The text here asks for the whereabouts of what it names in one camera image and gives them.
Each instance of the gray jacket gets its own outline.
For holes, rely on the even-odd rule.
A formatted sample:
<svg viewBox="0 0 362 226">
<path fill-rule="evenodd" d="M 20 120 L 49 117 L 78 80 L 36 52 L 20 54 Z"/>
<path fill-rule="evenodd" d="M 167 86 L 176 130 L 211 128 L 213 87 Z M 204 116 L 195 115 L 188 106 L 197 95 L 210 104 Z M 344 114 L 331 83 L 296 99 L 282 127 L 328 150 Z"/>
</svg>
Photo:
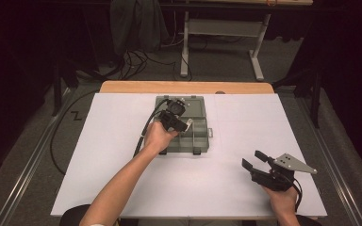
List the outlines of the gray jacket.
<svg viewBox="0 0 362 226">
<path fill-rule="evenodd" d="M 125 50 L 154 52 L 169 37 L 157 0 L 112 0 L 110 26 L 114 51 L 123 56 Z"/>
</svg>

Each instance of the hand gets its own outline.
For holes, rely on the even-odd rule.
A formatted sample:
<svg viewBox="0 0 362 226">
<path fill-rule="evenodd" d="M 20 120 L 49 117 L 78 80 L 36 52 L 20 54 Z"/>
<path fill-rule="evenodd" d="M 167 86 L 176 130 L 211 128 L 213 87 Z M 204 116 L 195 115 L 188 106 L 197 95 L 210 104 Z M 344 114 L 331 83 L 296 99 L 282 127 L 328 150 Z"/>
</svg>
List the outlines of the hand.
<svg viewBox="0 0 362 226">
<path fill-rule="evenodd" d="M 148 125 L 145 135 L 145 147 L 150 147 L 156 154 L 169 146 L 170 141 L 178 135 L 178 132 L 166 131 L 160 121 L 154 121 Z"/>
<path fill-rule="evenodd" d="M 295 204 L 298 197 L 298 192 L 295 190 L 295 188 L 291 187 L 287 191 L 273 191 L 264 186 L 262 187 L 270 196 L 272 210 L 274 211 L 281 225 L 295 225 L 290 224 L 292 221 L 295 222 L 296 219 Z"/>
</svg>

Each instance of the bare arm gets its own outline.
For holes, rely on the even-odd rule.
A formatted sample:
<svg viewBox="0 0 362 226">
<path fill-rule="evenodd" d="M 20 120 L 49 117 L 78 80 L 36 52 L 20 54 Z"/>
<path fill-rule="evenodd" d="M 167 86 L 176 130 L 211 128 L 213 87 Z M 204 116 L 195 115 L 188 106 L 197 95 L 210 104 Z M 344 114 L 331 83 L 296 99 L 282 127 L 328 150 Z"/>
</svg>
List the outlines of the bare arm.
<svg viewBox="0 0 362 226">
<path fill-rule="evenodd" d="M 146 133 L 144 147 L 106 184 L 90 205 L 80 225 L 113 225 L 146 167 L 159 152 L 167 148 L 170 140 L 176 135 L 175 131 L 164 130 L 158 121 L 151 123 Z"/>
<path fill-rule="evenodd" d="M 281 226 L 299 226 L 295 215 L 295 203 L 298 193 L 291 187 L 287 191 L 272 191 L 264 186 L 263 189 L 270 196 L 272 210 Z"/>
</svg>

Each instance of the white tabletop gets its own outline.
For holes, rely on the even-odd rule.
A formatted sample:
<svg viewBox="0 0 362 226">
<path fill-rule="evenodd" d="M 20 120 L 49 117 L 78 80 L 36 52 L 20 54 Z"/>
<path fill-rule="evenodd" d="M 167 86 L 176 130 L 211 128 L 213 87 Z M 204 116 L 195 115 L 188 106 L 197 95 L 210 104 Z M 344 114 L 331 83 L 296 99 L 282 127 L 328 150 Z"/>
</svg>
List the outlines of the white tabletop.
<svg viewBox="0 0 362 226">
<path fill-rule="evenodd" d="M 132 158 L 157 95 L 95 94 L 53 216 L 91 203 Z M 278 95 L 199 95 L 205 98 L 207 125 L 214 135 L 208 152 L 159 155 L 142 174 L 122 218 L 273 217 L 268 196 L 251 181 L 241 159 L 265 171 L 270 166 L 254 157 L 255 150 L 274 158 L 289 153 L 304 161 Z M 312 176 L 296 172 L 295 177 L 304 190 L 298 214 L 326 216 Z"/>
</svg>

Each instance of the person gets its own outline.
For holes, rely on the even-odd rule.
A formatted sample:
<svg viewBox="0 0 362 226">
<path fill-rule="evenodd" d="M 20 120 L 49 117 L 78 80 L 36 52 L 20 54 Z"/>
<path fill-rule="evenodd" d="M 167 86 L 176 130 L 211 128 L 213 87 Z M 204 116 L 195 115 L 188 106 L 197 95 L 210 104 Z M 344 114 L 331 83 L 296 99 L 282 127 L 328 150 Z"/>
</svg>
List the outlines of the person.
<svg viewBox="0 0 362 226">
<path fill-rule="evenodd" d="M 140 176 L 158 153 L 167 148 L 177 135 L 176 131 L 166 131 L 159 121 L 150 123 L 143 148 L 99 192 L 79 225 L 113 225 L 128 202 Z M 293 187 L 286 192 L 275 192 L 266 187 L 263 189 L 270 196 L 271 207 L 280 225 L 299 225 L 295 215 L 297 192 Z"/>
</svg>

